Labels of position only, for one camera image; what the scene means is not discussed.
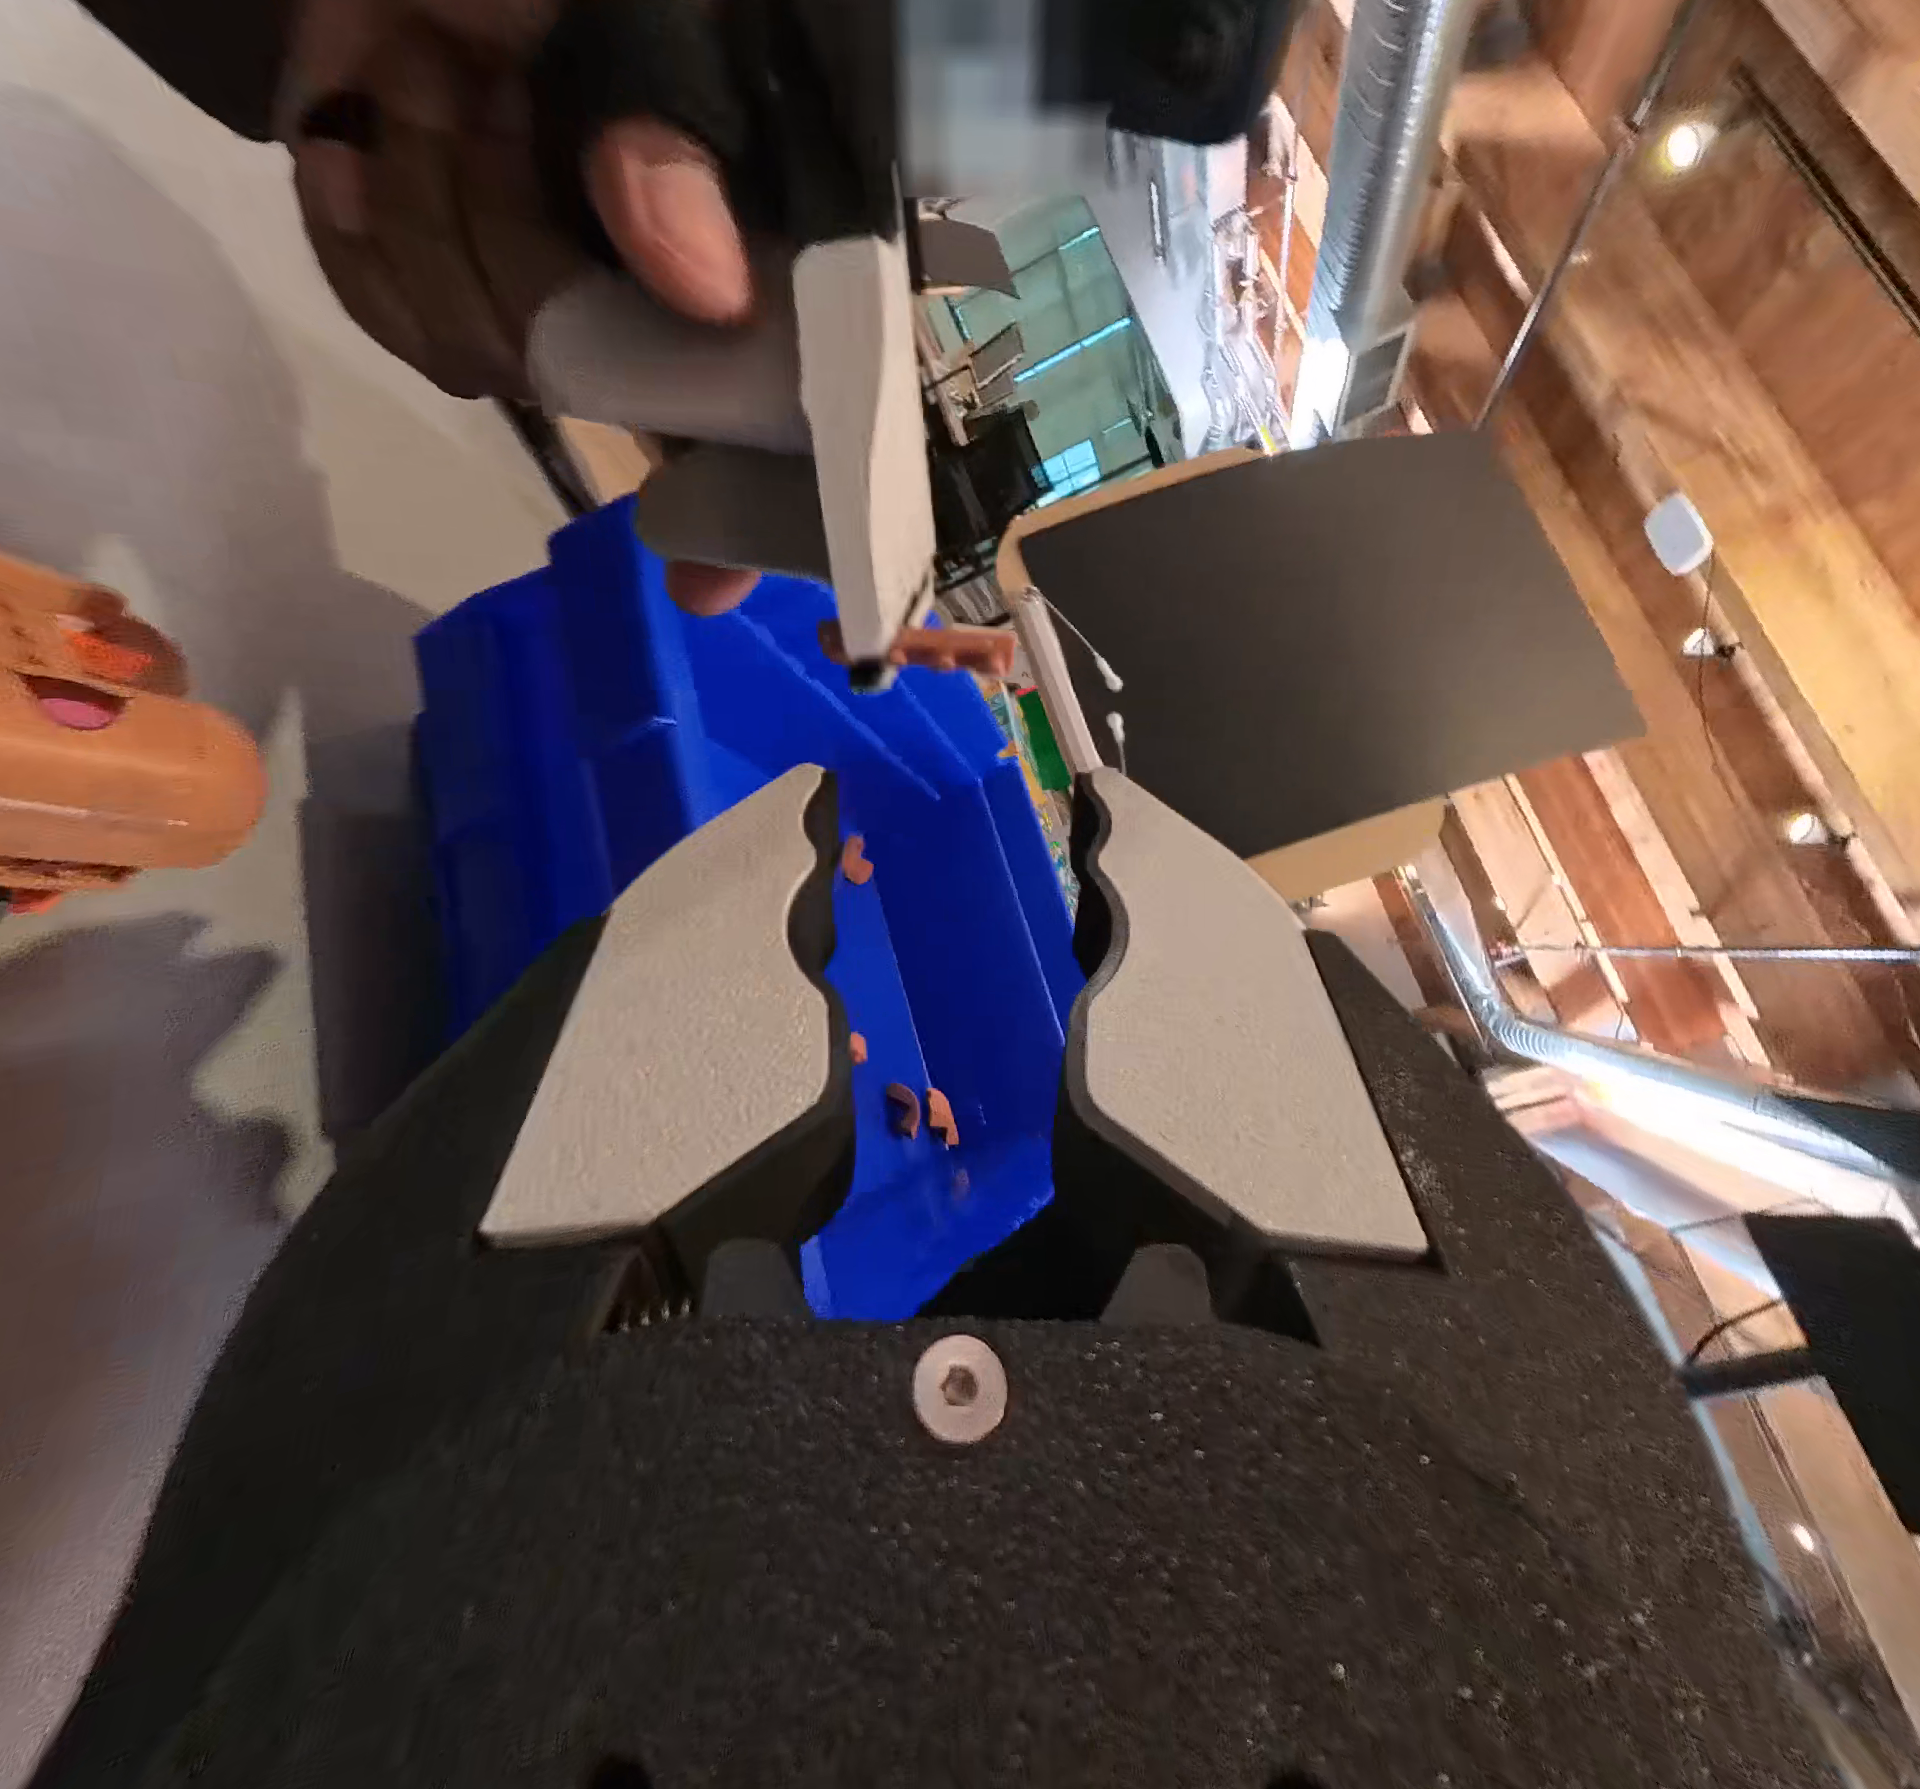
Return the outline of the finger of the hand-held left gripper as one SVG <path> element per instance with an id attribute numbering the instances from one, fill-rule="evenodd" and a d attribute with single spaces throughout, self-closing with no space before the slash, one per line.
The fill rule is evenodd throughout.
<path id="1" fill-rule="evenodd" d="M 803 247 L 791 275 L 840 649 L 892 665 L 932 609 L 937 552 L 906 254 L 843 237 Z"/>

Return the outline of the ribbed silver duct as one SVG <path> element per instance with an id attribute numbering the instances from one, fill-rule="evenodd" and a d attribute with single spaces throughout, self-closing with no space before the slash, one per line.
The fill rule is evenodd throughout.
<path id="1" fill-rule="evenodd" d="M 1289 443 L 1339 437 L 1405 349 L 1405 292 L 1427 177 L 1477 0 L 1353 0 L 1309 291 Z"/>

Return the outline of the silver ventilation duct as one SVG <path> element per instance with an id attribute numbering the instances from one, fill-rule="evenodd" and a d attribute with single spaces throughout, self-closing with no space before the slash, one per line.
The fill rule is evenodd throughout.
<path id="1" fill-rule="evenodd" d="M 1477 933 L 1460 938 L 1414 867 L 1399 867 L 1411 914 L 1441 958 L 1484 1047 L 1593 1087 L 1661 1099 L 1691 1118 L 1740 1130 L 1862 1177 L 1918 1182 L 1916 1111 L 1816 1097 L 1777 1080 L 1737 1079 L 1679 1058 L 1527 1018 L 1498 984 Z"/>

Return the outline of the brown studded toy plate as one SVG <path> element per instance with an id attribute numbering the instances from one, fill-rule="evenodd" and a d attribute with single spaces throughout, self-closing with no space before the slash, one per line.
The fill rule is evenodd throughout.
<path id="1" fill-rule="evenodd" d="M 854 655 L 843 637 L 839 621 L 818 624 L 818 644 L 828 661 L 846 669 Z M 885 653 L 901 671 L 967 672 L 973 676 L 1008 679 L 1014 671 L 1018 637 L 1009 627 L 978 624 L 921 624 L 897 632 Z"/>

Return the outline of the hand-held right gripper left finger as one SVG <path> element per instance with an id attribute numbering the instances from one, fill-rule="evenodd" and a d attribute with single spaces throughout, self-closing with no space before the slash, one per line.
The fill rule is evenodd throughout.
<path id="1" fill-rule="evenodd" d="M 837 784 L 800 764 L 612 905 L 479 1220 L 495 1250 L 800 1250 L 848 1191 Z"/>

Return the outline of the studio light panel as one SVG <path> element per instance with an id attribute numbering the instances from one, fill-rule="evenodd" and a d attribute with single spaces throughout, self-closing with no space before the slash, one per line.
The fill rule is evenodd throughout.
<path id="1" fill-rule="evenodd" d="M 1885 1218 L 1772 1218 L 1752 1225 L 1750 1237 L 1896 1516 L 1916 1534 L 1916 1233 Z"/>

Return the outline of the black board with plywood rim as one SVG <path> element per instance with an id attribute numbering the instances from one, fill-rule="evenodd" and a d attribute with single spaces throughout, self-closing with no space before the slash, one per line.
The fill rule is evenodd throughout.
<path id="1" fill-rule="evenodd" d="M 1645 727 L 1485 434 L 1175 463 L 1018 518 L 995 575 L 1081 642 L 1093 758 L 1295 905 Z"/>

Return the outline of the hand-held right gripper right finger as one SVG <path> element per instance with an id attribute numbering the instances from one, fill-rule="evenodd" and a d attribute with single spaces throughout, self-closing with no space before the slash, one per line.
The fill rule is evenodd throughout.
<path id="1" fill-rule="evenodd" d="M 1078 781 L 1086 841 L 1065 1042 L 1065 1200 L 1111 1225 L 1181 1204 L 1225 1243 L 1427 1255 L 1294 910 L 1118 770 Z"/>

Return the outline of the blue plastic bin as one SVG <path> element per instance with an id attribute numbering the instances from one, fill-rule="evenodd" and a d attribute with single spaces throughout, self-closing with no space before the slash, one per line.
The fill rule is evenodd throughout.
<path id="1" fill-rule="evenodd" d="M 422 627 L 414 760 L 437 890 L 444 1036 L 460 1039 L 574 922 L 707 819 L 796 764 L 828 770 L 873 880 L 833 886 L 828 984 L 863 1032 L 851 1195 L 803 1250 L 812 1305 L 894 1322 L 1052 1195 L 1069 1009 L 1063 848 L 977 685 L 904 671 L 851 693 L 815 582 L 765 575 L 695 618 L 625 500 L 548 540 L 548 562 Z M 921 1093 L 917 1141 L 884 1090 Z M 953 1110 L 948 1152 L 925 1090 Z"/>

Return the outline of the black light stand pole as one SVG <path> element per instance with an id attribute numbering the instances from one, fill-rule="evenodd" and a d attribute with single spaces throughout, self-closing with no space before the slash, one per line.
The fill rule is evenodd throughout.
<path id="1" fill-rule="evenodd" d="M 1814 1351 L 1755 1351 L 1724 1360 L 1686 1360 L 1674 1380 L 1691 1402 L 1718 1402 L 1772 1392 L 1776 1388 L 1810 1384 L 1824 1378 Z"/>

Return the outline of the colourful toy brick model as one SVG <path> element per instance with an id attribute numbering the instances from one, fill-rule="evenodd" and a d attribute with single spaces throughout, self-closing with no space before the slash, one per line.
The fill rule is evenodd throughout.
<path id="1" fill-rule="evenodd" d="M 200 871 L 268 797 L 254 737 L 109 588 L 1 556 L 1 912 Z"/>

